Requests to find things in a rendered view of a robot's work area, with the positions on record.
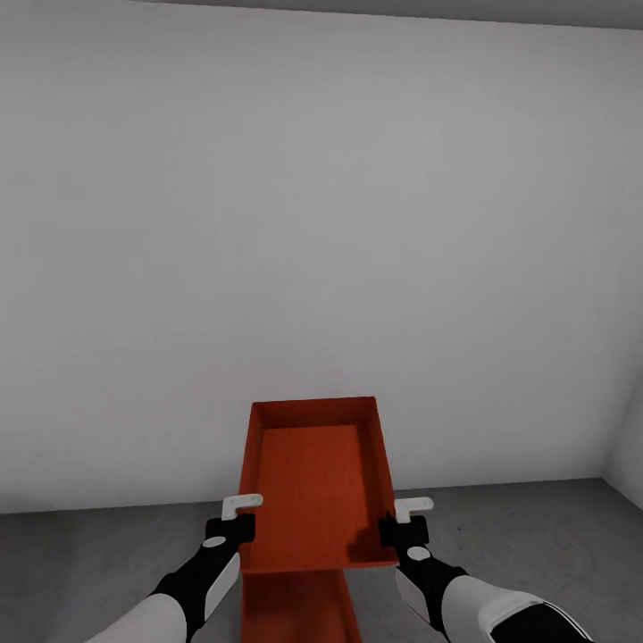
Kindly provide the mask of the storage box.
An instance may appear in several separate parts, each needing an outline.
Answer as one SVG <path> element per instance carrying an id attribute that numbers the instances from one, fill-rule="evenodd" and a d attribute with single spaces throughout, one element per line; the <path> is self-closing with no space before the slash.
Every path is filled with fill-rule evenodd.
<path id="1" fill-rule="evenodd" d="M 252 403 L 238 495 L 263 503 L 238 572 L 309 572 L 399 562 L 378 520 L 396 517 L 374 397 Z"/>
<path id="2" fill-rule="evenodd" d="M 243 572 L 241 627 L 240 643 L 363 643 L 343 570 Z"/>

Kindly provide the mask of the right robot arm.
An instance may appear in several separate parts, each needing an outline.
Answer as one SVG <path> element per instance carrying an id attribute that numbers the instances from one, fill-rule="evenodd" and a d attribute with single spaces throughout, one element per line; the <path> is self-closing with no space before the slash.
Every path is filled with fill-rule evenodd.
<path id="1" fill-rule="evenodd" d="M 430 497 L 394 501 L 396 517 L 378 520 L 380 542 L 399 558 L 399 594 L 448 643 L 596 643 L 560 607 L 531 593 L 503 589 L 469 576 L 426 548 Z"/>

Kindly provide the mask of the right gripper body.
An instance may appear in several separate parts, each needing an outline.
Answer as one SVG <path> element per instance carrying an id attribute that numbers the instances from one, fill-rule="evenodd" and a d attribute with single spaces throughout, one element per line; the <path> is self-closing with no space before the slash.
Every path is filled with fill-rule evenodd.
<path id="1" fill-rule="evenodd" d="M 380 529 L 380 542 L 384 547 L 397 546 L 397 541 L 405 534 L 414 534 L 423 541 L 423 545 L 430 543 L 426 518 L 423 515 L 410 516 L 409 523 L 398 523 L 396 517 L 390 517 L 388 514 L 385 518 L 378 520 Z"/>

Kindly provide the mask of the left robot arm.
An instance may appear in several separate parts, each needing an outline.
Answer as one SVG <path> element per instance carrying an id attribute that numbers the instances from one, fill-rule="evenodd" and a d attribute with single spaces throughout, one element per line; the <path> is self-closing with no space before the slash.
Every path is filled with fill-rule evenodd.
<path id="1" fill-rule="evenodd" d="M 263 503 L 261 494 L 225 497 L 221 519 L 209 519 L 200 553 L 107 629 L 85 643 L 190 643 L 238 578 L 238 545 L 255 540 L 255 514 L 237 510 Z"/>

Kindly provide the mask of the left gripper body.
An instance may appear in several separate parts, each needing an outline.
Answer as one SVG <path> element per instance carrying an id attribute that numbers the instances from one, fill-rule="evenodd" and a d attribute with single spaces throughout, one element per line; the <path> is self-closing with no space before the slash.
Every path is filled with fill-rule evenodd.
<path id="1" fill-rule="evenodd" d="M 238 543 L 243 544 L 255 540 L 255 514 L 237 515 L 236 519 L 223 521 L 222 519 L 209 519 L 205 525 L 205 537 L 219 530 L 232 530 L 237 534 Z"/>

